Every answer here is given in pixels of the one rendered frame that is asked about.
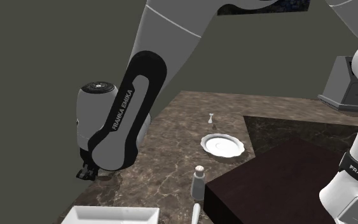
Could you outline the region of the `white square dish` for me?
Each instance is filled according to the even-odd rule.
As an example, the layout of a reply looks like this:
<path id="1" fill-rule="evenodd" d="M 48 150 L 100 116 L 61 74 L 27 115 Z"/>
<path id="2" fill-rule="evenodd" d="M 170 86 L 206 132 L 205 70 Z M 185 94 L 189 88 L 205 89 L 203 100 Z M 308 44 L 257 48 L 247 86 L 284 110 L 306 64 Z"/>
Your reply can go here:
<path id="1" fill-rule="evenodd" d="M 73 206 L 61 224 L 158 224 L 157 207 Z"/>

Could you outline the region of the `grey salt shaker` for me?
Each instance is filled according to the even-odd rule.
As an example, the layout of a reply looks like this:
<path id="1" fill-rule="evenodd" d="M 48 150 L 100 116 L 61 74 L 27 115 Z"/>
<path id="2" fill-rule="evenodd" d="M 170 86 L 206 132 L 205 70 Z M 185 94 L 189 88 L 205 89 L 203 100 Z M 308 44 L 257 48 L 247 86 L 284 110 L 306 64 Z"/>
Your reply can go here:
<path id="1" fill-rule="evenodd" d="M 198 165 L 195 167 L 192 184 L 191 184 L 191 196 L 193 199 L 198 201 L 202 201 L 204 199 L 205 184 L 206 184 L 206 180 L 205 180 L 204 167 Z"/>

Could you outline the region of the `white scalloped plate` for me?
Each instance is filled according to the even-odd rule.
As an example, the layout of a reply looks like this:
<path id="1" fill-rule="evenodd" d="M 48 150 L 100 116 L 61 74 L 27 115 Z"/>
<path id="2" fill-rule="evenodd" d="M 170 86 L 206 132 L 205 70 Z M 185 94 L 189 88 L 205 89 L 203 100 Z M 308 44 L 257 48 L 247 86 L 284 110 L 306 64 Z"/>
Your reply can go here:
<path id="1" fill-rule="evenodd" d="M 217 157 L 233 158 L 244 151 L 244 144 L 228 134 L 208 134 L 201 139 L 203 150 Z"/>

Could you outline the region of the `dark robot stand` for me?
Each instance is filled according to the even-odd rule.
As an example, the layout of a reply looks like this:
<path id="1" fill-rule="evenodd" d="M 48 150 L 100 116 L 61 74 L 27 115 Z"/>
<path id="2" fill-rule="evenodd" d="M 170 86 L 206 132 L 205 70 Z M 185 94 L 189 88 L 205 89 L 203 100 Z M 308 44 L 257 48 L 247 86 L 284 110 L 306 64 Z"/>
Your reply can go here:
<path id="1" fill-rule="evenodd" d="M 213 224 L 335 224 L 319 192 L 341 158 L 292 138 L 209 181 L 203 210 Z"/>

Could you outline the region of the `grey appliance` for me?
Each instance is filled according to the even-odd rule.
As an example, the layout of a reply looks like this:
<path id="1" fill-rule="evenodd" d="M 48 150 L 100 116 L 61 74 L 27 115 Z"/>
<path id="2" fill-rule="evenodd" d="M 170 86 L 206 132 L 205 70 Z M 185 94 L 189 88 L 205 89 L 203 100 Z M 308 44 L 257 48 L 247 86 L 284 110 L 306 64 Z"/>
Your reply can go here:
<path id="1" fill-rule="evenodd" d="M 337 111 L 358 112 L 358 79 L 352 71 L 353 56 L 337 56 L 326 86 L 317 98 Z"/>

